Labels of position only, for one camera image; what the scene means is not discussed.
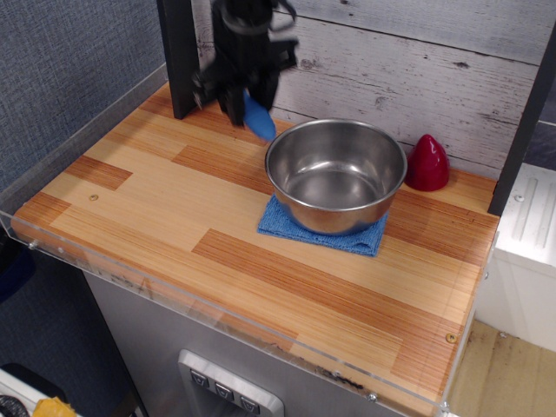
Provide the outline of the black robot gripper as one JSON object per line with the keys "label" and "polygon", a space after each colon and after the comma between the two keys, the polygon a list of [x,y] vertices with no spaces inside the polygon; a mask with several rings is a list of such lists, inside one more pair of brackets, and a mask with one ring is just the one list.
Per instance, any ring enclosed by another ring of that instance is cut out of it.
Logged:
{"label": "black robot gripper", "polygon": [[297,64],[295,38],[270,40],[267,34],[246,36],[214,28],[215,57],[193,75],[194,98],[203,106],[218,98],[234,126],[244,125],[244,89],[264,109],[274,104],[279,76]]}

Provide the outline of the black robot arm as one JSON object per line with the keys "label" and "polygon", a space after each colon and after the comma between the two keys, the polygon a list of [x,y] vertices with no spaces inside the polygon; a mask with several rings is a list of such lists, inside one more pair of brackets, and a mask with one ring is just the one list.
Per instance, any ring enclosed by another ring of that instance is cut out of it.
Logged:
{"label": "black robot arm", "polygon": [[215,1],[211,16],[215,56],[192,78],[194,99],[199,107],[216,100],[242,126],[245,99],[271,109],[281,72],[297,64],[297,39],[269,37],[293,28],[297,13],[287,1]]}

